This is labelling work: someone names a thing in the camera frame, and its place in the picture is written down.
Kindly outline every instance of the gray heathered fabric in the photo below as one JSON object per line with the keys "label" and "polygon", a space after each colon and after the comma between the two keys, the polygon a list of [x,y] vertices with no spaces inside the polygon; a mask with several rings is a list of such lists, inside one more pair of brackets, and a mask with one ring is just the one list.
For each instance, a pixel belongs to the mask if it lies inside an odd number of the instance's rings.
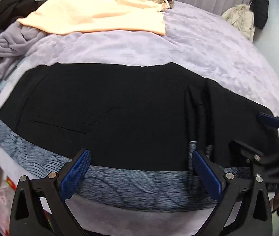
{"label": "gray heathered fabric", "polygon": [[[70,159],[35,146],[15,134],[0,120],[0,145],[20,166],[35,176],[59,171]],[[189,145],[189,157],[196,142]],[[206,155],[210,156],[212,146]],[[248,168],[226,168],[246,178]],[[182,212],[212,208],[212,200],[191,171],[138,171],[90,166],[76,194],[103,204],[149,212]]]}

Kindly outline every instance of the hanging jacket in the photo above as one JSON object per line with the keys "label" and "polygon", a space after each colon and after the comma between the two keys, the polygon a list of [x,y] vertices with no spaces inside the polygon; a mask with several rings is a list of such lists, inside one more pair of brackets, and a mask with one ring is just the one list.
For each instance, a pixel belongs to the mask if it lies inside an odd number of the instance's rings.
{"label": "hanging jacket", "polygon": [[255,32],[254,13],[250,10],[249,5],[240,4],[230,8],[222,14],[222,18],[238,29],[250,41],[253,41]]}

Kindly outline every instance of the blue gripper pad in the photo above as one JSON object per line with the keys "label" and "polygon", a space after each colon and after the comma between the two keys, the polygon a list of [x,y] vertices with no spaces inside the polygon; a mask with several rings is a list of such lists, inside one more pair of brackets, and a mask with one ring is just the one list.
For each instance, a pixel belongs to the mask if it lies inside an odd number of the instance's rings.
{"label": "blue gripper pad", "polygon": [[63,201],[72,197],[86,171],[88,170],[90,162],[90,151],[85,150],[60,183],[59,195]]}
{"label": "blue gripper pad", "polygon": [[192,154],[193,168],[204,184],[209,196],[217,201],[222,200],[222,186],[214,172],[207,165],[198,151]]}
{"label": "blue gripper pad", "polygon": [[264,113],[259,113],[257,115],[257,120],[259,123],[265,124],[267,126],[278,129],[279,128],[279,118],[267,115]]}

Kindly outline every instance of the black bag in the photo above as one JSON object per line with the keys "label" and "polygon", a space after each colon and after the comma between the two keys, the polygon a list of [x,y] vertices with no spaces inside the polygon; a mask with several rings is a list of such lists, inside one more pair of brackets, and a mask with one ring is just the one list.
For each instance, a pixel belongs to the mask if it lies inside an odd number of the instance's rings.
{"label": "black bag", "polygon": [[268,19],[268,0],[252,0],[250,10],[254,12],[254,26],[263,29]]}

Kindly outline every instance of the black garment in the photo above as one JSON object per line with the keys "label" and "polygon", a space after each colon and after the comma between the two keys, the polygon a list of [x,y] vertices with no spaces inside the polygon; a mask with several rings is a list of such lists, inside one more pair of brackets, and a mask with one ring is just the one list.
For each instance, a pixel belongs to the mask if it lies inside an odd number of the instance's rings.
{"label": "black garment", "polygon": [[91,231],[87,231],[87,230],[84,230],[88,236],[109,236],[109,235],[104,235],[104,234],[100,234],[100,233],[97,233],[97,232],[91,232]]}
{"label": "black garment", "polygon": [[35,0],[1,0],[0,1],[0,33],[18,18],[27,17],[45,1]]}
{"label": "black garment", "polygon": [[214,145],[212,160],[232,166],[238,139],[266,154],[279,152],[277,130],[256,115],[271,111],[177,64],[38,66],[19,80],[0,109],[15,133],[92,165],[148,171],[188,170],[189,141]]}
{"label": "black garment", "polygon": [[254,12],[254,26],[263,29],[268,19],[268,0],[252,0],[250,10]]}

